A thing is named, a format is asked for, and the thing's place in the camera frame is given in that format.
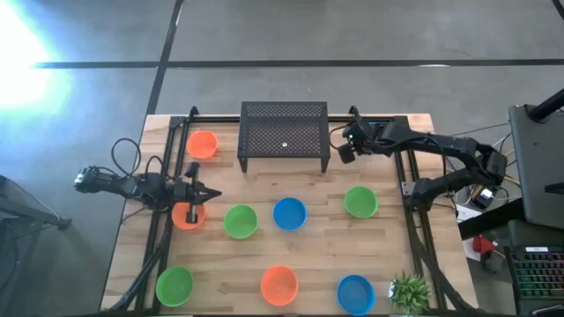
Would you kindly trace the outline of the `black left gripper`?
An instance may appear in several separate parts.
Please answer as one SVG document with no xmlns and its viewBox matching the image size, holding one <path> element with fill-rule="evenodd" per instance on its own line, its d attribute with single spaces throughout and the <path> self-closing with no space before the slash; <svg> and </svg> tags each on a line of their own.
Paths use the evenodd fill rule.
<svg viewBox="0 0 564 317">
<path fill-rule="evenodd" d="M 202 182 L 198 182 L 199 167 L 200 165 L 197 162 L 189 163 L 184 176 L 189 178 L 190 182 L 174 182 L 174 201 L 176 203 L 189 203 L 186 222 L 190 224 L 197 223 L 196 209 L 198 204 L 206 203 L 222 195 L 217 189 L 208 188 Z"/>
</svg>

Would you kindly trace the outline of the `orange plastic mini bowl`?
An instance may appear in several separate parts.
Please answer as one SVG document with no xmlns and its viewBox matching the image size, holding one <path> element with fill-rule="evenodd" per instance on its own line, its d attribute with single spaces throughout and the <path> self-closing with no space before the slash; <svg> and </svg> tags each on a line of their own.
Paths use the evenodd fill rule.
<svg viewBox="0 0 564 317">
<path fill-rule="evenodd" d="M 195 159 L 211 159 L 217 149 L 218 139 L 208 130 L 193 133 L 187 141 L 187 152 Z"/>
<path fill-rule="evenodd" d="M 198 228 L 206 217 L 206 209 L 204 205 L 196 206 L 197 221 L 195 223 L 189 223 L 187 221 L 187 215 L 189 211 L 189 203 L 177 203 L 172 209 L 172 220 L 175 226 L 182 230 L 192 230 Z"/>
<path fill-rule="evenodd" d="M 273 266 L 263 273 L 260 290 L 267 303 L 273 306 L 287 306 L 297 296 L 299 281 L 292 269 Z"/>
</svg>

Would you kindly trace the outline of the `green plastic mini bowl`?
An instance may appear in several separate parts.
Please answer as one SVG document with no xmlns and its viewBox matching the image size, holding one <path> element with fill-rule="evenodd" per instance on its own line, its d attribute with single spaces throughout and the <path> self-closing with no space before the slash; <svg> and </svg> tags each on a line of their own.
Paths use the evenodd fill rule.
<svg viewBox="0 0 564 317">
<path fill-rule="evenodd" d="M 378 209 L 378 198 L 371 188 L 356 186 L 345 193 L 344 205 L 346 212 L 356 218 L 370 218 Z"/>
<path fill-rule="evenodd" d="M 226 234 L 236 240 L 245 240 L 255 233 L 258 216 L 248 205 L 235 205 L 224 217 Z"/>
<path fill-rule="evenodd" d="M 194 277 L 184 267 L 166 269 L 158 278 L 155 293 L 162 305 L 176 307 L 183 305 L 194 289 Z"/>
</svg>

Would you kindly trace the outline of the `blue plastic mini bowl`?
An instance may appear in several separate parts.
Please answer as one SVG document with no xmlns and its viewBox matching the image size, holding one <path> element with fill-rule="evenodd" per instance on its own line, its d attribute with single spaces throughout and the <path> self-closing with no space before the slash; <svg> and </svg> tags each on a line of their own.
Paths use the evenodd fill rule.
<svg viewBox="0 0 564 317">
<path fill-rule="evenodd" d="M 362 316 L 374 308 L 375 290 L 365 277 L 348 275 L 338 283 L 337 300 L 345 312 Z"/>
<path fill-rule="evenodd" d="M 294 197 L 286 197 L 275 203 L 272 211 L 275 225 L 285 231 L 297 231 L 305 225 L 308 213 L 305 204 Z"/>
</svg>

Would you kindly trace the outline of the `black perforated metal shelf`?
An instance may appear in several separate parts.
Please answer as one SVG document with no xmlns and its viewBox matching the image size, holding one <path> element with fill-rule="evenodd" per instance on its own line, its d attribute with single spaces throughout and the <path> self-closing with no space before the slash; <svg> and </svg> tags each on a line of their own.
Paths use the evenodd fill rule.
<svg viewBox="0 0 564 317">
<path fill-rule="evenodd" d="M 325 101 L 243 101 L 237 145 L 241 170 L 251 158 L 330 160 L 328 108 Z"/>
</svg>

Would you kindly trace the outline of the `white paper sheet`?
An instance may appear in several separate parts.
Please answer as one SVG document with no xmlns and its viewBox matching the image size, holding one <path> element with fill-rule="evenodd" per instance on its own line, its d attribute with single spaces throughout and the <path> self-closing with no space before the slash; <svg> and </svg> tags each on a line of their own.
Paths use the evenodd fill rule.
<svg viewBox="0 0 564 317">
<path fill-rule="evenodd" d="M 461 223 L 461 222 L 466 221 L 470 218 L 477 217 L 477 216 L 481 215 L 480 211 L 468 208 L 468 207 L 463 206 L 463 205 L 457 204 L 456 210 L 457 210 L 456 221 L 458 223 Z"/>
</svg>

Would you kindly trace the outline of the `black power supply box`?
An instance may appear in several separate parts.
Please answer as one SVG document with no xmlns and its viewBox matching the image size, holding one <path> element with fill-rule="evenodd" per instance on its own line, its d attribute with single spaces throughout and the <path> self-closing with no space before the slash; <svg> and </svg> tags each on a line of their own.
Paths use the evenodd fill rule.
<svg viewBox="0 0 564 317">
<path fill-rule="evenodd" d="M 493 191 L 492 189 L 477 186 L 471 191 L 470 203 L 474 207 L 485 210 L 492 203 L 494 196 L 495 191 Z"/>
</svg>

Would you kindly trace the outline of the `black stand base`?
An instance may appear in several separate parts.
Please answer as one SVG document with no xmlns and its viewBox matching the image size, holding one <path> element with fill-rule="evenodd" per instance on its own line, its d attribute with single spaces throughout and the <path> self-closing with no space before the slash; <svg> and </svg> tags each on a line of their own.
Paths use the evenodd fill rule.
<svg viewBox="0 0 564 317">
<path fill-rule="evenodd" d="M 7 310 L 37 234 L 49 227 L 66 229 L 61 217 L 17 182 L 0 174 L 0 317 Z"/>
</svg>

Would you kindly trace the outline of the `small red object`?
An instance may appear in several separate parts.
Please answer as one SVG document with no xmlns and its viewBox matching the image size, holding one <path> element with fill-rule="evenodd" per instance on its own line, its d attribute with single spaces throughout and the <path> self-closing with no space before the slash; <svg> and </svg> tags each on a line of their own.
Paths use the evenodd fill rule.
<svg viewBox="0 0 564 317">
<path fill-rule="evenodd" d="M 496 250 L 496 245 L 492 241 L 481 236 L 472 239 L 471 247 L 478 254 L 489 254 Z"/>
</svg>

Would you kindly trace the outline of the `small potted green plant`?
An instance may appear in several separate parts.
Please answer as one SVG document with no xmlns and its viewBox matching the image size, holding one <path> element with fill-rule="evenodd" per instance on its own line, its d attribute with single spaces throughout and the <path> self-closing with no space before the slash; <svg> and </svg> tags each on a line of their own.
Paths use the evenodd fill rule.
<svg viewBox="0 0 564 317">
<path fill-rule="evenodd" d="M 425 278 L 418 274 L 395 275 L 390 282 L 390 305 L 407 317 L 416 317 L 430 308 L 430 290 Z"/>
</svg>

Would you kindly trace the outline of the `grey monitor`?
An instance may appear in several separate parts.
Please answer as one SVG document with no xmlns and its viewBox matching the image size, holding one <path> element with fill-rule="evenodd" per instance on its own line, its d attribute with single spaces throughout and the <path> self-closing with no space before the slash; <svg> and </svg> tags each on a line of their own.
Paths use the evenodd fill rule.
<svg viewBox="0 0 564 317">
<path fill-rule="evenodd" d="M 564 194 L 545 191 L 564 183 L 564 114 L 557 112 L 539 123 L 531 120 L 526 107 L 512 106 L 508 115 L 525 218 L 564 230 Z"/>
</svg>

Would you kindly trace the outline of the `black side desk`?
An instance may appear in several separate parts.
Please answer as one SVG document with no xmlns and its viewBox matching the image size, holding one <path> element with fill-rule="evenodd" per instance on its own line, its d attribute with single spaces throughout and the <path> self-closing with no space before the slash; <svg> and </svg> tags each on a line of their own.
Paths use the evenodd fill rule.
<svg viewBox="0 0 564 317">
<path fill-rule="evenodd" d="M 505 247 L 564 247 L 564 231 L 542 225 L 530 224 L 519 218 L 520 210 L 514 200 L 495 210 L 458 223 L 463 240 L 501 226 L 508 228 L 509 244 Z M 524 317 L 564 317 L 564 300 L 523 300 L 514 293 L 516 313 Z"/>
</svg>

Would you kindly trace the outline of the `backlit black keyboard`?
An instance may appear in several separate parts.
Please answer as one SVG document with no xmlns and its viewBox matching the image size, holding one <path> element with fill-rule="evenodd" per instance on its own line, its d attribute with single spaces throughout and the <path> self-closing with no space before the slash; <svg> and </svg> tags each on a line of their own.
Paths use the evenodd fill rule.
<svg viewBox="0 0 564 317">
<path fill-rule="evenodd" d="M 514 293 L 523 300 L 564 300 L 564 247 L 504 247 Z"/>
</svg>

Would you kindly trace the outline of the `black aluminium frame rail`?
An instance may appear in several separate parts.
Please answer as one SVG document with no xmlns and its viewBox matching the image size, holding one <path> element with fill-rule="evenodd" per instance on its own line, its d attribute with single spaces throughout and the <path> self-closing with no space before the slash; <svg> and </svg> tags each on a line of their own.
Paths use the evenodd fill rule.
<svg viewBox="0 0 564 317">
<path fill-rule="evenodd" d="M 194 289 L 183 305 L 169 307 L 154 297 L 155 283 L 149 280 L 145 302 L 132 305 L 132 313 L 340 314 L 338 283 L 348 275 L 363 276 L 373 285 L 373 313 L 391 312 L 391 280 L 417 270 L 400 185 L 415 176 L 437 176 L 438 157 L 367 156 L 343 164 L 332 155 L 324 173 L 316 158 L 253 158 L 243 172 L 234 116 L 199 115 L 189 129 L 209 130 L 217 137 L 218 149 L 202 162 L 199 176 L 222 193 L 205 205 L 206 217 L 198 228 L 175 227 L 171 235 L 167 265 L 189 270 Z M 378 198 L 377 212 L 370 218 L 352 217 L 345 210 L 345 193 L 356 186 L 371 188 Z M 307 209 L 307 221 L 297 231 L 285 231 L 273 221 L 275 203 L 286 197 L 301 200 Z M 258 227 L 249 238 L 236 240 L 226 234 L 224 217 L 241 204 L 256 212 Z M 287 306 L 273 306 L 261 295 L 262 275 L 273 266 L 286 266 L 298 278 L 297 296 Z"/>
</svg>

